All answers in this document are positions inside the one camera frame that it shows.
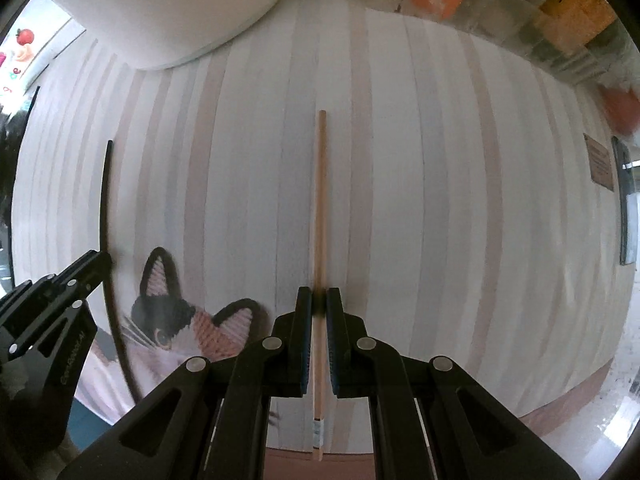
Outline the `light wooden chopstick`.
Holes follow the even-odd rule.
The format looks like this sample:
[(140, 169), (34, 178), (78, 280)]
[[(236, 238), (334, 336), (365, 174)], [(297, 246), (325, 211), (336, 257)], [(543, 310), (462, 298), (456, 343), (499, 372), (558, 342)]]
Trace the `light wooden chopstick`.
[(314, 261), (312, 262), (312, 459), (323, 456), (324, 404), (326, 404), (326, 315), (323, 294), (326, 289), (326, 216), (328, 215), (328, 113), (318, 111), (316, 166), (314, 167)]

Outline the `fruit picture sticker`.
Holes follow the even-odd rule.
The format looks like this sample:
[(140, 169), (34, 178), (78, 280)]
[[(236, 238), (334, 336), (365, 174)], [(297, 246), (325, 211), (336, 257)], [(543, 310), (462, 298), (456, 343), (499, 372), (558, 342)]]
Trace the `fruit picture sticker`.
[(31, 29), (19, 28), (15, 32), (14, 43), (11, 44), (13, 50), (1, 53), (1, 94), (13, 93), (24, 77), (34, 58), (34, 41), (35, 34)]

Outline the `clear plastic storage box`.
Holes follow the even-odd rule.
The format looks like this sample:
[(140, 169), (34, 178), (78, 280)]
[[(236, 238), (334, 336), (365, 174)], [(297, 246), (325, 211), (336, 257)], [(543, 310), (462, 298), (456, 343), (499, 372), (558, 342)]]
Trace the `clear plastic storage box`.
[(569, 84), (639, 90), (639, 48), (608, 0), (367, 0), (483, 38)]

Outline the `white utensil holder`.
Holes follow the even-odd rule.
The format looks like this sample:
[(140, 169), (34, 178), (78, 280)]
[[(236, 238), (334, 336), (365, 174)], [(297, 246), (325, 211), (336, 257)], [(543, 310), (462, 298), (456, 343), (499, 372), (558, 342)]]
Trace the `white utensil holder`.
[(278, 0), (52, 0), (125, 63), (163, 70), (214, 50)]

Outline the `striped cat placemat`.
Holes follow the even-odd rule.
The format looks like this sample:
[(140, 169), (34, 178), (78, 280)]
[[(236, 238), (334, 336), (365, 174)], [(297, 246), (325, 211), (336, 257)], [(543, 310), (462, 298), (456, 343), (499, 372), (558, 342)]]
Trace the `striped cat placemat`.
[(111, 299), (76, 399), (116, 422), (338, 288), (570, 462), (639, 420), (615, 157), (639, 53), (605, 0), (26, 0), (1, 39), (17, 281), (90, 248)]

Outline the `brown label tag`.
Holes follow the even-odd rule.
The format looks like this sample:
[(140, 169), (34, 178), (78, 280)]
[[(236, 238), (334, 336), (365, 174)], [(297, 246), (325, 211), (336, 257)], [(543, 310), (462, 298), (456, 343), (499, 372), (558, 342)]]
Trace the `brown label tag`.
[(584, 134), (591, 180), (610, 191), (614, 191), (614, 178), (610, 152), (605, 146)]

